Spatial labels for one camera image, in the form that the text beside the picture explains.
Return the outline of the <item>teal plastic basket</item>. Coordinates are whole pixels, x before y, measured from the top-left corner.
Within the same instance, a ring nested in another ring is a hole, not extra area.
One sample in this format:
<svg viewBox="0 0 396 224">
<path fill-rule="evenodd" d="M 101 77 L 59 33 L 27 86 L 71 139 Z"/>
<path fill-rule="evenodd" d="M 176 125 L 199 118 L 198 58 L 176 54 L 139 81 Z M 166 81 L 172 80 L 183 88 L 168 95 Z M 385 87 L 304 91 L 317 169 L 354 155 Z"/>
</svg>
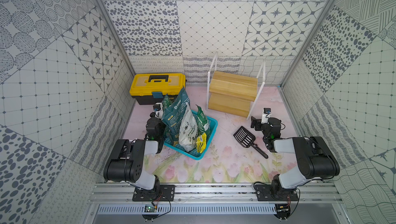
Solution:
<svg viewBox="0 0 396 224">
<path fill-rule="evenodd" d="M 186 152 L 181 145 L 176 144 L 176 146 L 174 146 L 173 145 L 173 140 L 171 139 L 171 136 L 170 136 L 170 129 L 169 128 L 166 128 L 165 133 L 164 133 L 164 145 L 166 147 L 168 147 L 170 149 L 173 149 L 173 150 L 175 150 L 175 151 L 177 151 L 177 152 L 179 152 L 179 153 L 181 153 L 181 154 L 183 154 L 183 155 L 185 155 L 185 156 L 187 156 L 189 158 L 192 158 L 194 160 L 203 159 L 203 157 L 205 156 L 205 153 L 208 151 L 209 146 L 210 146 L 210 144 L 211 144 L 211 142 L 212 142 L 212 140 L 214 138 L 214 135 L 216 133 L 216 129 L 217 129 L 217 126 L 218 126 L 218 122 L 214 118 L 212 118 L 210 116 L 207 116 L 207 119 L 208 119 L 208 123 L 209 123 L 209 136 L 206 139 L 206 148 L 205 148 L 205 150 L 202 153 L 199 153 L 196 148 L 193 149 L 190 152 Z"/>
</svg>

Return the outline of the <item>tall dark green fertilizer bag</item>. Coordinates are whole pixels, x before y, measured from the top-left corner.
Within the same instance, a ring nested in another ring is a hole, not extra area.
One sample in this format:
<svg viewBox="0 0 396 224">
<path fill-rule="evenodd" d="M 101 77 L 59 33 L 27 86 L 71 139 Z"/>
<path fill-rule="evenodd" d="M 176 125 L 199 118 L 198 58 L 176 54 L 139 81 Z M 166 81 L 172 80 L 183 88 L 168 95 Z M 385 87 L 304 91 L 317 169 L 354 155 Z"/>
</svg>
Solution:
<svg viewBox="0 0 396 224">
<path fill-rule="evenodd" d="M 190 99 L 184 87 L 181 88 L 178 96 L 172 102 L 172 106 L 164 110 L 162 121 L 170 129 L 170 136 L 173 143 L 178 143 L 180 123 L 186 106 L 190 105 Z"/>
</svg>

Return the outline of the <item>clear white fertilizer bag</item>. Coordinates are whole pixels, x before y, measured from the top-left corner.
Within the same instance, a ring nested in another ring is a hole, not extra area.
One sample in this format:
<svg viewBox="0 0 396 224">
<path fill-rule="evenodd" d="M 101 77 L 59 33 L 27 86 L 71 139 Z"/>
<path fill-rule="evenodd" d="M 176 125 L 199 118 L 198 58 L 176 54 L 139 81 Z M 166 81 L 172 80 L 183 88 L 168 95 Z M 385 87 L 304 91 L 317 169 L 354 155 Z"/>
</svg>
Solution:
<svg viewBox="0 0 396 224">
<path fill-rule="evenodd" d="M 198 136 L 198 124 L 189 105 L 186 106 L 184 116 L 180 123 L 179 144 L 186 152 L 190 152 L 196 147 Z"/>
</svg>

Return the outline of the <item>white green small fertilizer bag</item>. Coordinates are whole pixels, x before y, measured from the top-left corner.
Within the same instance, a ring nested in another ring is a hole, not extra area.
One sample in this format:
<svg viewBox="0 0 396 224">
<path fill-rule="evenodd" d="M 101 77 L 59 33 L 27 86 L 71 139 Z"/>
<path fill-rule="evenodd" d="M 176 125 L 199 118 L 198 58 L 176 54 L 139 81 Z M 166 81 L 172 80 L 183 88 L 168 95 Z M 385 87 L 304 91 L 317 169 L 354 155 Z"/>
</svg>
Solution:
<svg viewBox="0 0 396 224">
<path fill-rule="evenodd" d="M 210 124 L 207 116 L 204 114 L 202 108 L 197 106 L 197 125 L 198 125 L 198 135 L 206 134 L 207 137 L 210 136 Z"/>
</svg>

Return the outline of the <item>yellow small fertilizer bag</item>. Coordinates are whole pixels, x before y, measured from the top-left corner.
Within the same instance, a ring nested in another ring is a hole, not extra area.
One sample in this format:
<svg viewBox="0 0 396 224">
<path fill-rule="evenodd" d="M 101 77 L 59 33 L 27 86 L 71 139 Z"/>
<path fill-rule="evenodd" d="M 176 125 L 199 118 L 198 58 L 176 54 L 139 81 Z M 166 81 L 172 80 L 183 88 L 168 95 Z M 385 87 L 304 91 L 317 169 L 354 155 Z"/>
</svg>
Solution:
<svg viewBox="0 0 396 224">
<path fill-rule="evenodd" d="M 207 135 L 206 133 L 202 133 L 201 135 L 199 135 L 197 137 L 196 140 L 196 150 L 197 152 L 199 152 L 200 154 L 204 152 L 204 150 L 206 149 L 206 144 L 207 144 Z"/>
</svg>

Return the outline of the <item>colourful green fertilizer bag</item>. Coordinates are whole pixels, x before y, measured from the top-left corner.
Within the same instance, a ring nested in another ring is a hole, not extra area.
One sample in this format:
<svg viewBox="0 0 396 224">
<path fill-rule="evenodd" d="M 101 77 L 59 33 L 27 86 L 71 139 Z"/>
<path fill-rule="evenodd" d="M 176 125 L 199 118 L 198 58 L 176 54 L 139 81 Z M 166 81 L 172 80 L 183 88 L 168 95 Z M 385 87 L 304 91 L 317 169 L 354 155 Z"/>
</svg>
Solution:
<svg viewBox="0 0 396 224">
<path fill-rule="evenodd" d="M 172 103 L 173 103 L 172 100 L 170 99 L 169 95 L 167 94 L 167 95 L 164 97 L 163 101 L 162 101 L 163 110 L 166 110 L 166 109 L 168 109 L 169 107 L 171 107 L 171 106 L 172 106 Z"/>
</svg>

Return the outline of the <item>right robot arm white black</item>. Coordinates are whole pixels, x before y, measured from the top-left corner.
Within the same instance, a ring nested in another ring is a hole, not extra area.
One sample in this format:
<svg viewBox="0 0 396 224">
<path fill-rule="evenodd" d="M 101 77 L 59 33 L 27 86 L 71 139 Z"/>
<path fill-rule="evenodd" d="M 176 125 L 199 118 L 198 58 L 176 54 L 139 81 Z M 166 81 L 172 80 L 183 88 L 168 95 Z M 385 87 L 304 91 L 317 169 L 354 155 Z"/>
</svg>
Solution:
<svg viewBox="0 0 396 224">
<path fill-rule="evenodd" d="M 327 180 L 339 175 L 339 163 L 322 137 L 281 138 L 282 122 L 274 117 L 251 117 L 251 128 L 263 133 L 263 142 L 270 152 L 296 156 L 295 167 L 274 176 L 271 182 L 272 195 L 293 191 L 313 180 Z"/>
</svg>

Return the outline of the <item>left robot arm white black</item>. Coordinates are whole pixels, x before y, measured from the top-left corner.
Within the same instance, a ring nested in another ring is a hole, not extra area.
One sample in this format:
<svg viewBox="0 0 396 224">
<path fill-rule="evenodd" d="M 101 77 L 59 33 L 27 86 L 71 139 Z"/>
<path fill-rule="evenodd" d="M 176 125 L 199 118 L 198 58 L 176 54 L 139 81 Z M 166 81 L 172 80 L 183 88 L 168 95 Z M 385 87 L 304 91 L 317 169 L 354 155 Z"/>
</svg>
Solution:
<svg viewBox="0 0 396 224">
<path fill-rule="evenodd" d="M 166 125 L 161 119 L 152 117 L 146 123 L 143 139 L 118 139 L 104 166 L 103 176 L 107 181 L 125 181 L 144 192 L 160 194 L 160 183 L 156 175 L 143 169 L 144 157 L 161 153 L 164 146 Z"/>
</svg>

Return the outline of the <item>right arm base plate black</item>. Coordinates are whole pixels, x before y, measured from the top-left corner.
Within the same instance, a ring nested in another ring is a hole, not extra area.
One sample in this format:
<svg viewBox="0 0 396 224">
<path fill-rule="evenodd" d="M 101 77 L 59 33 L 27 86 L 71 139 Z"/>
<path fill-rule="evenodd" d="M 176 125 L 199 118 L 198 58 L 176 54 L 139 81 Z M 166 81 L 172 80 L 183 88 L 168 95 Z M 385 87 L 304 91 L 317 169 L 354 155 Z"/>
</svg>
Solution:
<svg viewBox="0 0 396 224">
<path fill-rule="evenodd" d="M 253 184 L 258 201 L 298 201 L 299 194 L 295 189 L 278 188 L 274 190 L 269 184 L 255 182 Z"/>
</svg>

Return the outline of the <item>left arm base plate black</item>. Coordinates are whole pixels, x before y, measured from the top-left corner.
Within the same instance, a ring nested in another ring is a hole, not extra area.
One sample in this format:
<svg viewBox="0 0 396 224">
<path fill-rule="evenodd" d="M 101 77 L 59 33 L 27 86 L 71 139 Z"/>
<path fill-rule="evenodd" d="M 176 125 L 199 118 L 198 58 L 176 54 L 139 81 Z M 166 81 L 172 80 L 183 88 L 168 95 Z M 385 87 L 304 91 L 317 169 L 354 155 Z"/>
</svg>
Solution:
<svg viewBox="0 0 396 224">
<path fill-rule="evenodd" d="M 160 184 L 155 185 L 152 190 L 144 190 L 135 188 L 133 194 L 133 202 L 155 201 L 161 197 L 160 201 L 173 201 L 175 193 L 175 185 Z"/>
</svg>

